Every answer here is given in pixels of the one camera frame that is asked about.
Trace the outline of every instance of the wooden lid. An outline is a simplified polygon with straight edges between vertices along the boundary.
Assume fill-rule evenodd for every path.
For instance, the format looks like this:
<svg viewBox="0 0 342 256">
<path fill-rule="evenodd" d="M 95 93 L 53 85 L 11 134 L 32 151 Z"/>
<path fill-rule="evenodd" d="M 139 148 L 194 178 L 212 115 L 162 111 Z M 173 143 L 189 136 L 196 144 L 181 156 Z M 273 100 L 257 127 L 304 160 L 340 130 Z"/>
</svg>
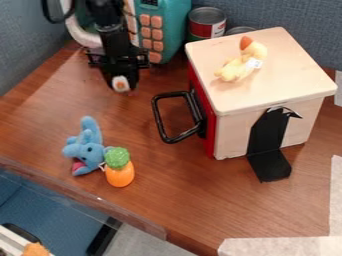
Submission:
<svg viewBox="0 0 342 256">
<path fill-rule="evenodd" d="M 214 72 L 229 57 L 240 56 L 239 43 L 244 35 L 264 44 L 268 57 L 249 77 L 224 82 Z M 325 97 L 337 90 L 329 76 L 281 27 L 188 43 L 186 52 L 217 115 Z"/>
</svg>

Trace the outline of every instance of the orange carrot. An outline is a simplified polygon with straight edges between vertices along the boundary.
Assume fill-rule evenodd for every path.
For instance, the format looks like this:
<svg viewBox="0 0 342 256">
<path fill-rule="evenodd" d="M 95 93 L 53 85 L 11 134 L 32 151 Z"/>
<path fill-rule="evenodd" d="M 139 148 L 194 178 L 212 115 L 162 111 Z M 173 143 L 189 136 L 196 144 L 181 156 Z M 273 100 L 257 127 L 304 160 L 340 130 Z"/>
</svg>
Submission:
<svg viewBox="0 0 342 256">
<path fill-rule="evenodd" d="M 126 187 L 134 180 L 134 166 L 131 161 L 123 169 L 112 169 L 108 165 L 105 168 L 107 181 L 114 187 Z"/>
</svg>

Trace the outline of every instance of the teal toy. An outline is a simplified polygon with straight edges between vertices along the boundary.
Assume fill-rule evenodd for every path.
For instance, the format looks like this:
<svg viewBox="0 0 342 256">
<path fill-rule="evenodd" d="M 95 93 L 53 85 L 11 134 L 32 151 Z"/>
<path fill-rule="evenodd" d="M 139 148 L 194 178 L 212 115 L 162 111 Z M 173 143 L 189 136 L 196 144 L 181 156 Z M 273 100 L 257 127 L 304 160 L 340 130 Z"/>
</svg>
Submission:
<svg viewBox="0 0 342 256">
<path fill-rule="evenodd" d="M 105 153 L 113 148 L 105 148 L 102 143 L 101 130 L 95 119 L 90 116 L 83 117 L 80 134 L 69 137 L 63 148 L 65 157 L 75 159 L 72 175 L 84 175 L 99 168 L 104 162 Z"/>
<path fill-rule="evenodd" d="M 140 46 L 150 49 L 152 63 L 169 62 L 185 39 L 191 0 L 135 0 L 134 6 L 135 15 L 140 21 Z M 145 36 L 142 33 L 144 28 L 151 32 L 149 37 L 149 33 L 145 33 Z"/>
</svg>

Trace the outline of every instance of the gray wall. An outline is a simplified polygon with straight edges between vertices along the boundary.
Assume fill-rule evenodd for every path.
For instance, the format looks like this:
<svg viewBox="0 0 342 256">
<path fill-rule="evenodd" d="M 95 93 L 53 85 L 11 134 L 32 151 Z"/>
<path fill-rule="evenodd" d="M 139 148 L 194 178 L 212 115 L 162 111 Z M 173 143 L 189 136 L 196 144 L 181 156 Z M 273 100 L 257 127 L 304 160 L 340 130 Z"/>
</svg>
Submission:
<svg viewBox="0 0 342 256">
<path fill-rule="evenodd" d="M 56 52 L 66 35 L 64 25 L 45 20 L 40 0 L 0 0 L 0 95 Z"/>
<path fill-rule="evenodd" d="M 193 0 L 228 15 L 230 26 L 283 26 L 322 66 L 342 70 L 341 0 Z"/>
</svg>

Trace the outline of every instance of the keypad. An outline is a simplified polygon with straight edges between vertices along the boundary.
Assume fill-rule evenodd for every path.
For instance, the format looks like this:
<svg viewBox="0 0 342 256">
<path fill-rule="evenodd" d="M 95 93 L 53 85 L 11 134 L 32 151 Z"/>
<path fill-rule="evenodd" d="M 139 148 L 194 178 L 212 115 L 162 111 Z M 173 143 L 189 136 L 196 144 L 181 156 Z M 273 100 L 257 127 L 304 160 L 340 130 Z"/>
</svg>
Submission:
<svg viewBox="0 0 342 256">
<path fill-rule="evenodd" d="M 145 2 L 150 3 L 158 1 L 150 0 Z M 151 63 L 160 63 L 163 59 L 162 53 L 165 50 L 165 45 L 163 42 L 163 17 L 151 17 L 149 14 L 141 14 L 140 23 L 142 25 L 140 30 L 142 46 L 150 50 Z"/>
</svg>

